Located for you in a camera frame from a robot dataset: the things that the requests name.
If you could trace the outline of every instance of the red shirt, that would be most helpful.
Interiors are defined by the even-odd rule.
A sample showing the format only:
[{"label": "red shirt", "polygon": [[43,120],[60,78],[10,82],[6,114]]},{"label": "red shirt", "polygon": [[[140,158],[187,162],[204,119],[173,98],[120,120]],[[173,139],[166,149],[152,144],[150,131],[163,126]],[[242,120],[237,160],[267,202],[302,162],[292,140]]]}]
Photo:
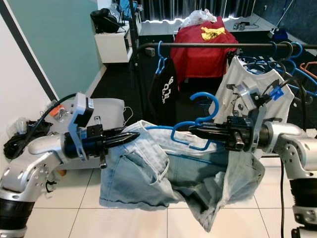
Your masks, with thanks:
[{"label": "red shirt", "polygon": [[[217,22],[205,21],[201,25],[188,26],[180,29],[176,35],[175,43],[231,43],[238,44],[235,37],[225,29],[226,34],[205,41],[202,38],[202,27],[218,29],[224,27],[221,16]],[[221,77],[226,73],[226,55],[228,51],[236,48],[172,48],[170,55],[176,67],[178,82],[186,77],[210,78]]]}]

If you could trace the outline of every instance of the denim shorts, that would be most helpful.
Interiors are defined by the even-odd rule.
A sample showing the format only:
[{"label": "denim shorts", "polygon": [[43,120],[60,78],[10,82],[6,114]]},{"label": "denim shorts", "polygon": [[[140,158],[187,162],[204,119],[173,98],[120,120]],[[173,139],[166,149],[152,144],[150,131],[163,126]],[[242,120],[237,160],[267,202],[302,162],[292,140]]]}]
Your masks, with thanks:
[{"label": "denim shorts", "polygon": [[[140,136],[109,149],[101,177],[102,206],[153,211],[186,201],[196,220],[210,231],[220,208],[252,198],[264,175],[263,165],[252,154],[227,152],[213,143],[205,151],[191,149],[172,141],[171,130],[145,129],[151,125],[138,121],[127,127],[124,131]],[[196,147],[206,144],[187,132],[176,132],[175,137]]]}]

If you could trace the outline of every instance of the white t-shirt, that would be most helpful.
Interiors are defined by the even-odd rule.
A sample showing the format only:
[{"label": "white t-shirt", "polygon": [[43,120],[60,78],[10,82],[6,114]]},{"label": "white t-shirt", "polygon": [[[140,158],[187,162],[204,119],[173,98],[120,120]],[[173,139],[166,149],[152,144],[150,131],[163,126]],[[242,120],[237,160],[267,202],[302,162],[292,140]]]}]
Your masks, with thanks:
[{"label": "white t-shirt", "polygon": [[[244,104],[242,98],[239,96],[236,85],[242,83],[243,80],[252,80],[262,94],[268,94],[283,82],[283,78],[279,75],[276,70],[271,70],[264,74],[253,74],[248,72],[237,57],[232,59],[231,65],[224,75],[223,80],[216,93],[216,98],[219,101],[219,112],[214,117],[214,123],[224,123],[227,121],[227,116],[238,116],[246,118],[249,111]],[[294,99],[294,94],[286,85],[282,88],[284,93],[283,96],[278,98],[276,101],[271,100],[266,104],[266,114],[264,120],[287,122],[288,111],[290,104]],[[214,111],[214,103],[209,108],[209,113],[212,114]]]}]

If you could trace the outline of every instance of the blue tag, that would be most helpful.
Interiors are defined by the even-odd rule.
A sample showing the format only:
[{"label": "blue tag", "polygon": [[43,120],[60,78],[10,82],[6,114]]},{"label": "blue tag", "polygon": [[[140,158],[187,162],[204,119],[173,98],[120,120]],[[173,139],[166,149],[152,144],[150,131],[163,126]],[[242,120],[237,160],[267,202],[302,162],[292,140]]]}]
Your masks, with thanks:
[{"label": "blue tag", "polygon": [[272,92],[270,92],[269,95],[271,98],[273,98],[274,101],[276,101],[277,99],[279,99],[279,97],[283,96],[284,93],[282,91],[282,88],[280,86],[277,86],[272,90]]}]

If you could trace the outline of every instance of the orange hanger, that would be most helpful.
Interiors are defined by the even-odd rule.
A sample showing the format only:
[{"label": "orange hanger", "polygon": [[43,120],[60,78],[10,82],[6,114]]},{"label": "orange hanger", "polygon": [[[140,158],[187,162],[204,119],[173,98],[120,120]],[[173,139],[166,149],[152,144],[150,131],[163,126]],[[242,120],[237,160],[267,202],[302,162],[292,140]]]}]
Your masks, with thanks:
[{"label": "orange hanger", "polygon": [[317,61],[314,62],[308,62],[306,65],[305,63],[301,63],[301,65],[299,66],[301,68],[302,71],[306,72],[307,74],[309,74],[311,77],[314,77],[315,79],[317,79],[317,76],[314,75],[313,73],[309,72],[306,68],[308,65],[310,64],[317,64]]}]

